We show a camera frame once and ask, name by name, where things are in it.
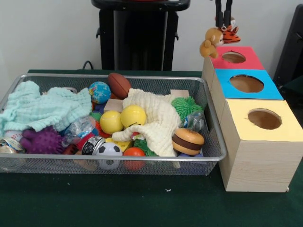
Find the green koosh ball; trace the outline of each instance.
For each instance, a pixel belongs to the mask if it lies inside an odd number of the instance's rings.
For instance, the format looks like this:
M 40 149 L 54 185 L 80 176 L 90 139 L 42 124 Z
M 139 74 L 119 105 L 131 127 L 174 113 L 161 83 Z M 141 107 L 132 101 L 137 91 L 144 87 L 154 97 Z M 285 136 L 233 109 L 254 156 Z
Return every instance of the green koosh ball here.
M 135 140 L 134 147 L 140 148 L 144 152 L 145 156 L 158 156 L 148 148 L 146 140 Z
M 101 113 L 93 113 L 93 112 L 90 112 L 89 114 L 92 118 L 94 118 L 97 122 L 100 122 L 100 118 L 102 116 Z
M 201 106 L 196 104 L 193 97 L 176 98 L 171 102 L 172 106 L 176 109 L 180 116 L 180 120 L 183 121 L 188 115 L 195 111 L 203 110 Z

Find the toy hamburger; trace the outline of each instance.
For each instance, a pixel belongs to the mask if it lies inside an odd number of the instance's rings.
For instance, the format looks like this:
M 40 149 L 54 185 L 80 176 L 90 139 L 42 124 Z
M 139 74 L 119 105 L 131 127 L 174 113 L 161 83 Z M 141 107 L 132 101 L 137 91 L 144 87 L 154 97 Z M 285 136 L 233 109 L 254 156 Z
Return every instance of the toy hamburger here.
M 178 129 L 172 137 L 174 150 L 187 155 L 199 154 L 203 144 L 203 136 L 190 129 Z

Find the monkey toy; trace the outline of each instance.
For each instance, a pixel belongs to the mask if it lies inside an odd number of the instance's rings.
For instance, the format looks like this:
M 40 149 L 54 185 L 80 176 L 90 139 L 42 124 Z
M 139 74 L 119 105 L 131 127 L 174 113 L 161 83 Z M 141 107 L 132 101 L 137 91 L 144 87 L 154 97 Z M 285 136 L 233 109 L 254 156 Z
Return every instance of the monkey toy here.
M 218 52 L 216 47 L 221 45 L 223 45 L 223 33 L 216 27 L 210 28 L 207 30 L 205 40 L 200 46 L 200 54 L 204 58 L 208 56 L 217 58 Z

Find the toy globe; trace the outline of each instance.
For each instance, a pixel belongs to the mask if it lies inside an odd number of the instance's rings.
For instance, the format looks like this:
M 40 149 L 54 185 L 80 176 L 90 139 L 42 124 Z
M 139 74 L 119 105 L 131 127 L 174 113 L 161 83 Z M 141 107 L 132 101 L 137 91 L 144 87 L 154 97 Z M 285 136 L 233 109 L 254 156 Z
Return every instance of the toy globe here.
M 106 83 L 98 81 L 90 85 L 89 94 L 94 103 L 103 104 L 108 101 L 111 92 Z
M 145 121 L 146 113 L 138 105 L 129 105 L 121 112 L 121 122 L 126 128 L 136 124 L 144 125 Z
M 100 125 L 103 132 L 107 134 L 113 134 L 114 132 L 121 131 L 123 129 L 123 125 L 121 123 L 121 114 L 115 110 L 105 112 L 101 116 Z

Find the yellow box top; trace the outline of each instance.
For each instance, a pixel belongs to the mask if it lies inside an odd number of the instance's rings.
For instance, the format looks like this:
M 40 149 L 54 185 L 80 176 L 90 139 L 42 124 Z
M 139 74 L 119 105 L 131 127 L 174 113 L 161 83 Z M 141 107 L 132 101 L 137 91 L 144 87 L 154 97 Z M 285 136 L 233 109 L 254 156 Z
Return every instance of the yellow box top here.
M 241 140 L 302 142 L 303 129 L 286 101 L 227 99 Z

